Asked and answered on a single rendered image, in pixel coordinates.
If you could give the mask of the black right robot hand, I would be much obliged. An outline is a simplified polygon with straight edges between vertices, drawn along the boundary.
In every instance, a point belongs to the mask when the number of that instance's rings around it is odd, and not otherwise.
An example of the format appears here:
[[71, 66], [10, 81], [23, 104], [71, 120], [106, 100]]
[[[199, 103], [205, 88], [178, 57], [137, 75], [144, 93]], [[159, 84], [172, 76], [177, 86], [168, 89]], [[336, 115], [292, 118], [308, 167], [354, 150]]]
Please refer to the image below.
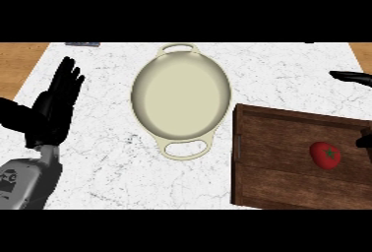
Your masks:
[[[330, 76], [344, 81], [344, 82], [352, 82], [357, 83], [369, 88], [372, 88], [372, 75], [366, 73], [357, 73], [357, 72], [347, 72], [347, 71], [329, 71], [327, 72]], [[366, 136], [360, 137], [355, 140], [355, 147], [357, 148], [372, 148], [372, 133], [369, 133]]]

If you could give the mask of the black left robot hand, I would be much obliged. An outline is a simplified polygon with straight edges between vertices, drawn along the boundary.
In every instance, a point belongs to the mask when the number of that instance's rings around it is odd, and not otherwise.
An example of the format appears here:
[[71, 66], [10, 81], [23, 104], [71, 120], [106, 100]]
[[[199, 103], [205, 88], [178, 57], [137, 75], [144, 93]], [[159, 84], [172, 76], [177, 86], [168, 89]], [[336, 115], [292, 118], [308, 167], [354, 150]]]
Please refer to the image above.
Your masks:
[[0, 125], [25, 134], [26, 148], [57, 146], [66, 138], [73, 104], [79, 94], [84, 76], [75, 61], [63, 57], [45, 91], [37, 97], [32, 107], [0, 97]]

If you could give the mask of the red tomato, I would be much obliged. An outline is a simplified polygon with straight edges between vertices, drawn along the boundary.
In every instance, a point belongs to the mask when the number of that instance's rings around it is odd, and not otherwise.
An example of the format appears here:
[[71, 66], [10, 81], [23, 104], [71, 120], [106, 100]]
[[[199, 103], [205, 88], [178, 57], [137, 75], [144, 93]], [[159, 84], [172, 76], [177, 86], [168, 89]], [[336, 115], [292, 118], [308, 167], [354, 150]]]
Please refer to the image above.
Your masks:
[[335, 146], [326, 142], [314, 142], [310, 146], [310, 156], [321, 169], [333, 169], [341, 160], [341, 153]]

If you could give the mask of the cream oval pot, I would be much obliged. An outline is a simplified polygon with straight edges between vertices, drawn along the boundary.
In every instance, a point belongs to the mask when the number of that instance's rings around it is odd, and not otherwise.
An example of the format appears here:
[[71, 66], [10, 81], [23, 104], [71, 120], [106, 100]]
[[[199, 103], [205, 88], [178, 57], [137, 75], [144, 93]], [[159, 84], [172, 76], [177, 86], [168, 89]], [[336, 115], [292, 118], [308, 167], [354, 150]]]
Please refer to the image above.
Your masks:
[[[230, 103], [231, 85], [215, 61], [190, 42], [164, 44], [135, 76], [131, 107], [166, 158], [190, 160], [209, 151]], [[195, 141], [206, 145], [196, 154], [180, 157], [166, 152], [171, 144]]]

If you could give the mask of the dark wooden tray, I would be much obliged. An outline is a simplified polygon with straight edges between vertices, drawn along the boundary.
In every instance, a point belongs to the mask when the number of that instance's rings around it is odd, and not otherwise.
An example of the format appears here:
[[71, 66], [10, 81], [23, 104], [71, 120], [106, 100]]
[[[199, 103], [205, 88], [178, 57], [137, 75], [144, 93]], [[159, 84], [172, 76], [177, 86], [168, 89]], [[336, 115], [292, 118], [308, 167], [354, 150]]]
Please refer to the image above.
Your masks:
[[[372, 121], [237, 104], [231, 113], [231, 203], [261, 209], [372, 209]], [[310, 146], [339, 150], [320, 168]]]

